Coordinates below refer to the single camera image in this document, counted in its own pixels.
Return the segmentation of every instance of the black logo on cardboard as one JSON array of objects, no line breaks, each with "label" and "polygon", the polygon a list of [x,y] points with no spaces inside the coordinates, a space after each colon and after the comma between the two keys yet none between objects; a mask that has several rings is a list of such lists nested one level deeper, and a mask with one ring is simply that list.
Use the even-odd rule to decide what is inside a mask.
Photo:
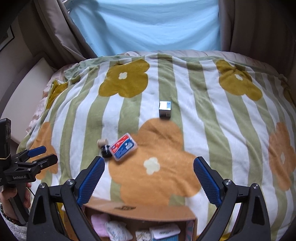
[{"label": "black logo on cardboard", "polygon": [[136,207],[132,207],[132,206],[121,206],[121,207],[116,207],[115,209],[119,209],[119,210],[133,210],[135,209]]}]

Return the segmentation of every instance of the bed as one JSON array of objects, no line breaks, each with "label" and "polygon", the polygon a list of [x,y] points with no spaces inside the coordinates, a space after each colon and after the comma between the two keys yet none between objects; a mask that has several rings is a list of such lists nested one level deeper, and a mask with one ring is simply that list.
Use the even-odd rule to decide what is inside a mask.
[{"label": "bed", "polygon": [[[106,161],[94,196],[187,205],[200,234],[215,211],[193,173],[203,156],[223,178],[260,185],[272,240],[294,219],[296,109],[286,78],[270,65],[220,51],[125,52],[64,67],[45,93],[18,151],[44,145],[59,161],[36,176],[34,192],[40,182],[75,178],[99,155],[98,139],[113,143],[128,132],[137,151]],[[167,121],[158,115],[162,100],[172,102]]]}]

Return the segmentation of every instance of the light blue curtain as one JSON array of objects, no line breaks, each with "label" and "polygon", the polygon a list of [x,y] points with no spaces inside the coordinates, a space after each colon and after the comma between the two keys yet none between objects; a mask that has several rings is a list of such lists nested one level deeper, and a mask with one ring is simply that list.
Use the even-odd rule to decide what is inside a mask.
[{"label": "light blue curtain", "polygon": [[218,0],[72,0],[70,16],[98,56],[220,50]]}]

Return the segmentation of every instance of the blue gripper pad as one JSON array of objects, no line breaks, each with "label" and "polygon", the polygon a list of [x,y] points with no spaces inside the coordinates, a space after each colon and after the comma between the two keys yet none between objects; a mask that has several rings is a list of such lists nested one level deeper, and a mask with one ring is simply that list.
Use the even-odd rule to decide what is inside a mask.
[{"label": "blue gripper pad", "polygon": [[102,157],[96,157],[87,169],[84,169],[80,172],[79,176],[85,175],[84,180],[81,182],[78,189],[78,198],[77,203],[81,207],[83,204],[88,203],[91,195],[98,184],[103,172],[105,170],[105,162]]},{"label": "blue gripper pad", "polygon": [[218,208],[222,203],[220,197],[220,188],[198,157],[194,159],[193,170],[200,184],[202,185],[202,188],[207,195],[209,202],[216,205],[216,207]]},{"label": "blue gripper pad", "polygon": [[28,157],[35,157],[38,155],[41,155],[46,152],[46,147],[45,146],[39,146],[37,148],[31,149],[28,151],[27,155]]}]

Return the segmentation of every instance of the picture frame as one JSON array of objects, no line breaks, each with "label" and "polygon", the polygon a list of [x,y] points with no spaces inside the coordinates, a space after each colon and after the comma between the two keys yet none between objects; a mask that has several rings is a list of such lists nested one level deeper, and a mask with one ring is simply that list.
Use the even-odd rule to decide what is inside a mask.
[{"label": "picture frame", "polygon": [[11,26],[7,30],[6,34],[0,38],[0,52],[15,38]]}]

